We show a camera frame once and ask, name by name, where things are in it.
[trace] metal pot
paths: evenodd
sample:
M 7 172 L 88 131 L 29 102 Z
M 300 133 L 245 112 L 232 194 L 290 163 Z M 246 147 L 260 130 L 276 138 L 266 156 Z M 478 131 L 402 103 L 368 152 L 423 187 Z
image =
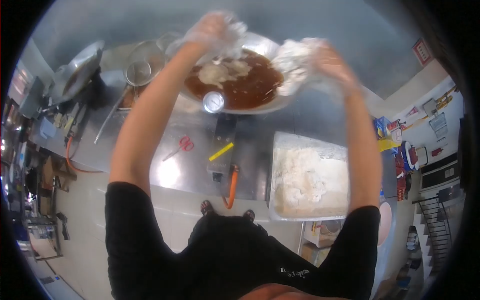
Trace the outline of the metal pot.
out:
M 104 41 L 97 41 L 78 53 L 68 65 L 58 68 L 49 88 L 52 104 L 75 97 L 89 82 L 100 66 Z
M 167 33 L 157 41 L 157 45 L 159 46 L 160 49 L 164 51 L 164 53 L 166 52 L 166 49 L 168 48 L 169 43 L 171 43 L 173 40 L 172 36 L 178 36 L 178 34 Z M 278 51 L 278 48 L 280 48 L 280 45 L 264 36 L 261 36 L 252 32 L 247 32 L 247 37 L 242 47 L 244 49 L 251 50 L 260 55 L 263 55 L 269 60 L 272 60 L 276 56 L 276 53 Z M 165 54 L 165 57 L 168 59 L 171 59 L 171 57 L 168 57 L 167 53 Z M 203 108 L 202 102 L 199 101 L 198 98 L 195 97 L 192 93 L 190 93 L 190 91 L 185 86 L 180 90 L 180 95 L 185 97 L 188 100 L 191 100 L 192 102 L 198 104 L 198 106 Z M 277 95 L 272 101 L 268 102 L 267 104 L 264 104 L 255 108 L 223 109 L 222 112 L 229 113 L 229 114 L 238 114 L 238 115 L 265 114 L 265 113 L 269 113 L 269 112 L 286 107 L 290 102 L 292 102 L 293 99 L 294 99 L 294 96 L 278 96 Z

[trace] frying oil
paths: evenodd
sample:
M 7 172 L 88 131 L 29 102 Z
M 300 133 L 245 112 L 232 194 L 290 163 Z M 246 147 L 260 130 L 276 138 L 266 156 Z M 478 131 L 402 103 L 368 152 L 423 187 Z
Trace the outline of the frying oil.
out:
M 272 101 L 276 96 L 276 87 L 283 83 L 283 75 L 276 71 L 270 60 L 250 50 L 243 50 L 244 61 L 251 68 L 246 76 L 238 76 L 234 80 L 221 82 L 222 88 L 215 84 L 204 84 L 199 79 L 202 66 L 195 66 L 185 80 L 185 86 L 196 100 L 202 101 L 208 92 L 220 92 L 226 99 L 226 109 L 256 108 Z M 225 59 L 220 64 L 228 69 L 228 74 L 235 76 L 236 70 L 229 67 L 232 60 Z

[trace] cable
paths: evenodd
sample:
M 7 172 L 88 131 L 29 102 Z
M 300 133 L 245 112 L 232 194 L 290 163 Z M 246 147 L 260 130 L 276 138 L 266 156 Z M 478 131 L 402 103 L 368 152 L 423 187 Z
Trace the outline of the cable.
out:
M 76 167 L 73 166 L 73 164 L 71 163 L 70 161 L 70 156 L 68 154 L 68 152 L 70 151 L 70 145 L 72 144 L 72 140 L 73 140 L 73 136 L 71 136 L 69 139 L 68 139 L 68 143 L 67 143 L 67 151 L 66 151 L 66 154 L 65 154 L 65 158 L 67 159 L 67 164 L 69 167 L 71 167 L 73 170 L 77 171 L 77 172 L 82 172 L 82 173 L 103 173 L 102 171 L 86 171 L 86 170 L 80 170 Z
M 237 176 L 239 173 L 239 167 L 237 165 L 233 165 L 233 174 L 232 174 L 232 183 L 230 184 L 230 197 L 228 198 L 228 202 L 225 197 L 222 196 L 223 204 L 227 209 L 232 209 L 233 201 L 235 201 L 235 190 L 237 188 Z

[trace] yellow tag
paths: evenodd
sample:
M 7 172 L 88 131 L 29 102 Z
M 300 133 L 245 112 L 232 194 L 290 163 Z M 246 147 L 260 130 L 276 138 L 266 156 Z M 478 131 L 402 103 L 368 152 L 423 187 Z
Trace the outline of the yellow tag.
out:
M 225 147 L 223 147 L 220 151 L 218 151 L 217 153 L 213 154 L 212 156 L 210 156 L 210 158 L 208 160 L 212 161 L 214 160 L 215 158 L 219 157 L 220 155 L 224 154 L 228 149 L 230 149 L 231 147 L 233 147 L 233 143 L 229 143 L 228 145 L 226 145 Z

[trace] foot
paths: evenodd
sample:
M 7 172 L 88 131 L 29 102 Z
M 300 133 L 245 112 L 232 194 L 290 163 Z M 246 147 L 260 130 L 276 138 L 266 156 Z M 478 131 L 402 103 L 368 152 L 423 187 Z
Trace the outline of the foot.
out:
M 255 213 L 253 210 L 249 209 L 243 214 L 243 217 L 249 219 L 253 223 L 255 220 Z
M 200 204 L 200 212 L 204 216 L 206 216 L 207 214 L 215 213 L 212 204 L 208 200 L 205 200 L 202 202 L 202 204 Z

